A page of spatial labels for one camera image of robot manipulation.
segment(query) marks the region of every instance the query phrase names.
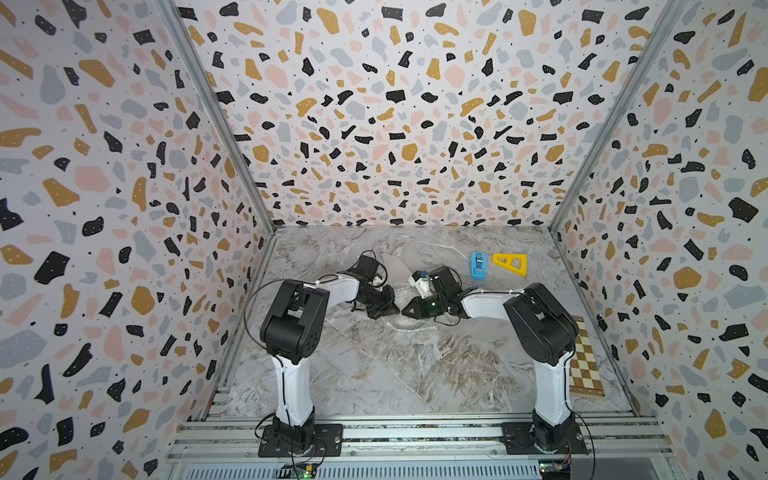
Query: terrazzo pattern wall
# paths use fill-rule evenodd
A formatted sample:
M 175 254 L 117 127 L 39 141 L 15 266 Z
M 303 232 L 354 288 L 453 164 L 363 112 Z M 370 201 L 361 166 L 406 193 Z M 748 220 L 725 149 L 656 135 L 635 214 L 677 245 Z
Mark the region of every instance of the terrazzo pattern wall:
M 179 0 L 278 224 L 548 224 L 666 2 Z
M 768 2 L 691 2 L 558 233 L 689 478 L 768 478 Z
M 0 477 L 159 478 L 260 226 L 154 4 L 0 15 Z

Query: pink speckle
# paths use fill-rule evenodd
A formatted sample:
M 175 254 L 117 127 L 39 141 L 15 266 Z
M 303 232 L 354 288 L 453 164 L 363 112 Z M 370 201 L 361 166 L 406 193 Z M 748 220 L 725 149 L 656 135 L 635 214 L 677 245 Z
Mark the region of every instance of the pink speckle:
M 111 186 L 101 168 L 95 166 L 77 167 L 74 170 L 74 182 L 82 190 L 98 192 L 100 194 L 109 190 Z
M 668 238 L 660 238 L 650 245 L 651 252 L 674 253 L 677 247 Z
M 669 98 L 662 98 L 654 105 L 654 121 L 661 125 L 672 113 L 672 103 Z
M 211 13 L 210 10 L 206 10 L 205 13 L 203 14 L 203 16 L 205 17 L 206 21 L 208 22 L 208 26 L 210 26 L 211 28 L 216 28 L 216 15 Z
M 96 266 L 108 275 L 114 275 L 114 255 L 109 248 L 102 248 L 99 250 L 98 257 L 96 257 Z
M 56 352 L 56 354 L 54 355 L 54 358 L 56 358 L 59 362 L 62 361 L 67 356 L 67 354 L 73 350 L 73 348 L 74 348 L 74 343 L 70 343 L 63 349 Z
M 97 326 L 86 326 L 83 329 L 83 333 L 85 334 L 86 337 L 93 340 L 101 336 L 102 329 L 100 329 Z
M 123 337 L 117 325 L 113 325 L 107 332 L 107 337 L 104 339 L 104 354 L 112 357 L 115 362 L 122 362 L 125 357 Z
M 768 121 L 765 118 L 758 118 L 752 124 L 752 131 L 756 134 L 764 134 L 768 131 Z
M 38 119 L 38 111 L 18 103 L 10 97 L 0 94 L 0 100 L 19 118 Z
M 270 65 L 266 68 L 265 75 L 269 81 L 275 84 L 275 86 L 280 88 L 288 88 L 288 76 L 286 75 L 286 72 L 282 71 L 278 67 Z
M 445 70 L 445 79 L 453 88 L 460 88 L 464 84 L 464 69 L 458 65 L 451 65 Z
M 467 15 L 464 14 L 464 9 L 461 5 L 458 6 L 458 11 L 456 12 L 456 21 L 462 28 L 467 28 Z
M 619 22 L 619 16 L 617 14 L 611 15 L 611 17 L 608 19 L 608 27 L 607 30 L 611 31 L 613 27 L 616 26 L 616 24 Z
M 67 105 L 62 105 L 56 109 L 56 118 L 61 121 L 70 121 L 72 119 L 72 113 L 69 111 Z
M 91 416 L 96 417 L 97 419 L 100 419 L 103 414 L 104 414 L 104 402 L 99 403 L 94 407 L 93 410 L 91 410 Z
M 349 31 L 349 33 L 355 31 L 355 25 L 352 23 L 352 16 L 349 14 L 349 12 L 342 16 L 341 22 L 344 24 L 344 26 L 346 26 L 346 29 Z
M 752 258 L 753 251 L 741 243 L 734 243 L 720 255 L 723 260 L 749 260 Z
M 11 316 L 5 319 L 5 321 L 11 325 L 21 325 L 27 319 L 29 314 L 32 313 L 38 303 L 40 303 L 40 300 L 42 300 L 43 296 L 43 293 L 38 293 L 37 295 L 29 297 L 29 299 L 19 308 L 14 310 Z

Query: wooden chessboard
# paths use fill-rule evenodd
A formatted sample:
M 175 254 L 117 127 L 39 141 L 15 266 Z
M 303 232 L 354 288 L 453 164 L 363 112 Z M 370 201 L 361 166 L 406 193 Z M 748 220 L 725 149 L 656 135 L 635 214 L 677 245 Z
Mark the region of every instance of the wooden chessboard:
M 571 359 L 569 376 L 571 394 L 605 397 L 603 382 L 598 373 L 598 361 L 592 352 L 587 326 L 580 316 L 575 316 L 574 320 L 579 328 L 579 334 L 576 337 L 576 354 Z

